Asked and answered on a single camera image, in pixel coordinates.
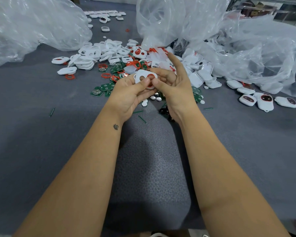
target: hand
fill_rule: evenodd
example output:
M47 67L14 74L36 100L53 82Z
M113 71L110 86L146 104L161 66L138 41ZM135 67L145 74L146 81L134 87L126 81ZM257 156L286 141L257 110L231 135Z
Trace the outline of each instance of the hand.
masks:
M137 84L135 84L134 75L121 78L115 84L104 108L116 113L121 122L120 124L123 124L132 116L134 109L140 102L156 93L156 89L146 89L150 82L149 77Z
M168 58L176 67L176 74L161 68L151 68L150 71L158 75L158 79L153 79L152 83L165 95L171 117L181 124L185 114L198 110L198 107L184 66L173 54L169 53Z

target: textured gray surface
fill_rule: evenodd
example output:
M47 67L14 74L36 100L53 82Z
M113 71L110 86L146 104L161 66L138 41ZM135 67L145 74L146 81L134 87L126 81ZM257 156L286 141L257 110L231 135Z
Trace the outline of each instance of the textured gray surface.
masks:
M124 44L129 38L140 40L135 6L91 1L81 6L127 13L122 22L112 18L106 24L111 31L105 34L93 20L91 42L102 41L104 35ZM0 67L0 234L15 231L107 100L90 95L107 82L97 65L91 71L78 70L75 80L57 75L60 67L51 59L75 53L42 45L22 63ZM206 103L200 109L277 215L296 218L296 109L275 104L274 111L265 113L244 106L237 100L240 95L222 83L218 89L202 88ZM148 123L135 114L123 126L105 233L204 227L181 131L158 114L161 106L156 101L138 106ZM205 107L214 109L203 111Z

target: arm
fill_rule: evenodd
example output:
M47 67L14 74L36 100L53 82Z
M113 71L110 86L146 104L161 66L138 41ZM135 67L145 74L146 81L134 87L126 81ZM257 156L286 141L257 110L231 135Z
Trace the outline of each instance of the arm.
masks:
M111 194L123 123L156 90L133 76L117 82L89 133L14 237L100 236Z
M173 55L168 57L177 75L154 68L166 83L155 79L153 84L166 95L170 115L181 127L198 205L210 236L288 237L272 208L201 114L184 67Z

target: forearm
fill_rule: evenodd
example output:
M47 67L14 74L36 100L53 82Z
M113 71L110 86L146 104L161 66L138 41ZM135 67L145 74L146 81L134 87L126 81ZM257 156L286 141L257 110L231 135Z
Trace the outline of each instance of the forearm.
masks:
M14 236L100 236L121 129L104 108Z
M201 112L186 116L180 126L198 204L210 235L289 236Z

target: person's right hand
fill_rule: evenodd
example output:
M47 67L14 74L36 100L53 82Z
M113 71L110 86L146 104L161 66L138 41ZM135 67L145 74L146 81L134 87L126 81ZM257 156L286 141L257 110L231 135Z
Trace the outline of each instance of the person's right hand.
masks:
M176 67L176 74L161 68L151 68L150 71L158 75L158 79L153 79L152 83L165 95L171 117L181 124L184 116L198 110L198 107L184 66L173 54L169 53L168 58Z

